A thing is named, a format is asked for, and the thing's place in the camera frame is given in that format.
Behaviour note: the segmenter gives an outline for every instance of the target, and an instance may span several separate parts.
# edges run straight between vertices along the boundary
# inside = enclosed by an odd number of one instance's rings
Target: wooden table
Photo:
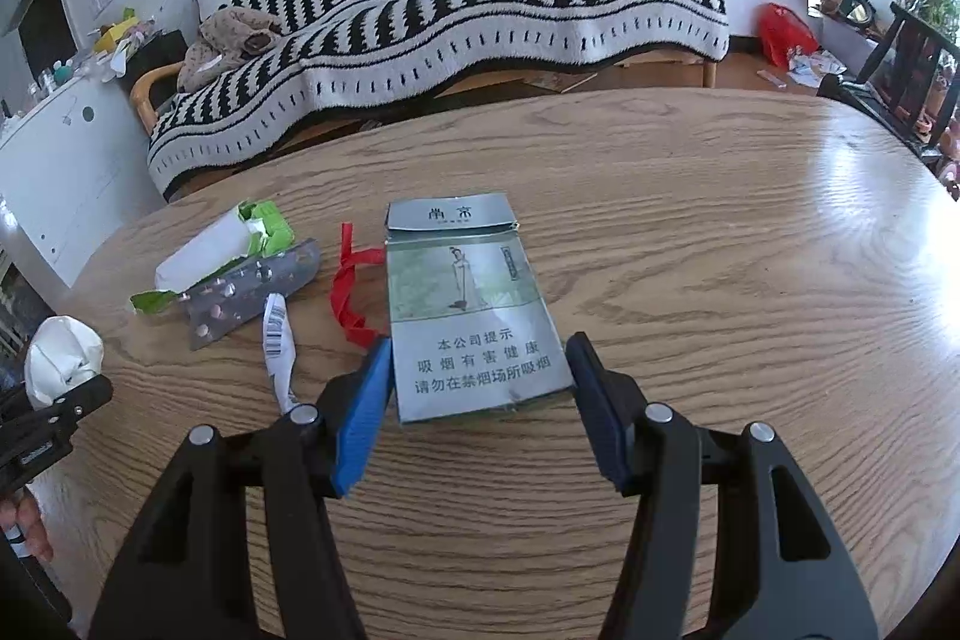
[[[390,199],[503,189],[561,335],[697,424],[770,422],[823,497],[886,632],[960,530],[958,208],[886,131],[836,103],[698,90],[491,105],[338,140],[123,229],[65,308],[104,337],[115,395],[35,484],[80,619],[168,458],[199,423],[277,407],[252,323],[198,353],[185,320],[128,311],[157,263],[240,199],[275,199],[325,250],[291,301],[295,389],[357,367],[328,305],[340,222],[381,242]],[[356,304],[385,325],[383,271]],[[706,493],[690,626],[709,599]],[[251,498],[261,622],[280,630]],[[373,638],[596,637],[635,502],[597,472],[573,403],[400,429],[331,503]]]

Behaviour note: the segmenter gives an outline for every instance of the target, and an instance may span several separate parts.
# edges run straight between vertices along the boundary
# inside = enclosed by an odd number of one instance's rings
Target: barcode label
[[[283,299],[277,297],[267,316],[267,328],[264,330],[263,352],[268,359],[280,355],[283,338],[283,322],[287,319],[287,307]]]
[[[280,413],[289,413],[296,407],[296,397],[290,392],[296,345],[293,329],[287,319],[287,304],[279,293],[271,293],[263,308],[263,357],[267,362],[267,377],[274,386]]]

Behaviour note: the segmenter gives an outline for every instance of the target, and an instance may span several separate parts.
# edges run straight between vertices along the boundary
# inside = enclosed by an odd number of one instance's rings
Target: red plastic bag
[[[760,10],[760,41],[763,54],[774,66],[790,68],[789,52],[795,47],[805,55],[820,49],[820,43],[806,23],[792,9],[779,4],[765,4]]]

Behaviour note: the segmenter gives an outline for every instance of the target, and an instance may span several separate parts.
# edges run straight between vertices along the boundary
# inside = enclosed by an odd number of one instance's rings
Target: blue gripper pad
[[[347,494],[363,477],[394,389],[392,343],[384,338],[373,345],[361,369],[363,376],[337,432],[337,462],[330,483],[338,496]]]
[[[627,448],[632,446],[632,424],[621,422],[617,415],[605,384],[607,370],[583,332],[566,342],[566,360],[573,373],[573,399],[600,474],[623,492],[631,474]]]

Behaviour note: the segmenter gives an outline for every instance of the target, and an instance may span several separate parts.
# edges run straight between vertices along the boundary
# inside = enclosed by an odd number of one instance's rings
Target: sofa
[[[162,194],[210,167],[256,160],[309,119],[384,116],[471,76],[521,68],[596,70],[651,49],[704,58],[704,84],[730,36],[724,0],[197,0],[280,18],[275,48],[157,114],[148,74],[134,105]]]

